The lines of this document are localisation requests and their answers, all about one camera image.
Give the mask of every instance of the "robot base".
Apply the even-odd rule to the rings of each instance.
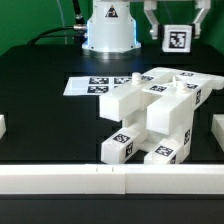
[[[130,58],[135,57],[137,55],[141,54],[141,47],[139,48],[133,48],[128,51],[123,52],[101,52],[101,51],[95,51],[93,49],[88,49],[83,46],[82,53],[85,56],[90,56],[93,58],[99,58],[99,59],[124,59],[124,58]]]

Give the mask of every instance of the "white block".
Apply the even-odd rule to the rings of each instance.
[[[168,138],[168,139],[175,139],[183,146],[183,155],[182,158],[179,157],[180,159],[179,162],[183,162],[183,160],[185,160],[186,157],[190,154],[193,116],[194,113],[192,111],[191,114],[188,114],[188,116],[185,117],[185,121],[182,124],[180,124]]]
[[[171,82],[172,76],[175,75],[176,71],[177,70],[174,69],[158,67],[145,72],[144,74],[142,74],[142,76],[153,77],[153,79],[151,80],[152,82],[157,84],[163,84]]]
[[[224,114],[213,115],[212,133],[224,151]]]
[[[140,108],[142,85],[125,83],[100,96],[100,117],[121,121]]]
[[[220,76],[213,77],[213,86],[212,89],[221,90],[224,88],[224,79]]]
[[[7,165],[0,168],[0,194],[84,194],[83,165]]]
[[[169,135],[192,113],[189,94],[163,96],[147,108],[147,129]]]
[[[173,139],[163,139],[144,158],[144,164],[176,164],[183,161],[183,146]]]
[[[129,194],[224,194],[223,165],[127,165]]]
[[[101,146],[101,161],[108,164],[125,163],[140,148],[147,137],[145,129],[122,128],[112,135]]]
[[[86,194],[125,194],[125,167],[86,165]]]
[[[4,115],[0,115],[0,139],[6,132]]]

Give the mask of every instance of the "white block cube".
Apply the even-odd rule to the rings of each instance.
[[[101,161],[108,164],[125,163],[134,155],[147,137],[146,130],[122,128],[102,143]]]
[[[144,164],[176,164],[183,161],[183,147],[175,140],[163,139],[144,158]]]
[[[141,109],[142,88],[147,85],[143,82],[132,85],[132,82],[123,84],[100,96],[100,117],[114,121],[121,121],[126,116]]]
[[[193,111],[191,96],[164,96],[147,108],[147,129],[169,135]]]
[[[213,115],[212,133],[224,151],[224,114]]]

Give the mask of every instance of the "black tabletop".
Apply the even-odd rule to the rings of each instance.
[[[224,56],[208,45],[193,45],[190,54],[145,45],[141,55],[122,60],[88,58],[77,46],[11,48],[0,57],[0,114],[7,126],[0,163],[101,163],[100,144],[121,123],[99,117],[97,96],[63,96],[68,78],[131,75],[155,67],[223,76]],[[224,113],[223,100],[223,90],[213,91],[195,111],[185,163],[224,162],[211,133],[213,114]],[[142,163],[143,156],[139,152],[130,162]],[[0,196],[2,223],[219,223],[223,208],[224,197],[214,195]]]

